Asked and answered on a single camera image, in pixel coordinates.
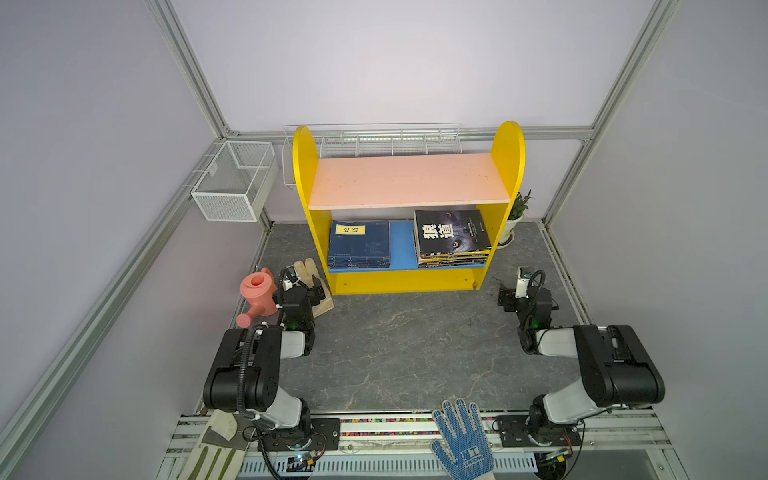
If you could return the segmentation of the yellow cartoon boy book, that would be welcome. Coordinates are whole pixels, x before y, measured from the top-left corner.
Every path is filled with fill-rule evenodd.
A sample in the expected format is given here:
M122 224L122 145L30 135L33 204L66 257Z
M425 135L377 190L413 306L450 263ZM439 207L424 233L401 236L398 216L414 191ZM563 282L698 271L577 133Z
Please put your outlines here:
M464 266L470 266L471 268L474 268L476 265L484 265L487 259L487 255L432 257L427 259L419 259L417 265L419 268L447 268Z

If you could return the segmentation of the black wolf cover book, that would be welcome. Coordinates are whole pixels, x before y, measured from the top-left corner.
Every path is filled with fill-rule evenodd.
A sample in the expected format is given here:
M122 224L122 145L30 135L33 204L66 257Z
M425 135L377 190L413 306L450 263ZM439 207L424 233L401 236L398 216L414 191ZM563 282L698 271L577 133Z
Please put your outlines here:
M414 238L419 258L489 255L492 245L478 209L415 210Z

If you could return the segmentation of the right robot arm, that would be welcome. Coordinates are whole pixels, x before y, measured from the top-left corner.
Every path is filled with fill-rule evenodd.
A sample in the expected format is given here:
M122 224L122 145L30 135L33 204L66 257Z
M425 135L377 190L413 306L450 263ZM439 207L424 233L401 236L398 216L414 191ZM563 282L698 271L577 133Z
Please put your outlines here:
M582 420L616 408L647 407L665 398L664 380L631 326L554 326L555 302L541 286L529 286L523 295L500 286L497 305L518 318L517 334L526 354L578 363L579 378L535 397L518 424L533 444L566 441Z

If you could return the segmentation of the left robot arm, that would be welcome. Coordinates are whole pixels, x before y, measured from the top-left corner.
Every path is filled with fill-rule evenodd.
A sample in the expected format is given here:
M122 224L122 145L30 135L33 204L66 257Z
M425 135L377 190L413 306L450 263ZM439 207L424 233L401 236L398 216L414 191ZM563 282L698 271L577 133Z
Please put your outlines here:
M313 308L326 299L322 282L305 282L290 269L247 276L240 294L249 309L223 335L203 387L209 410L233 413L265 444L299 449L315 433L309 407L279 385L281 361L309 355L315 340Z

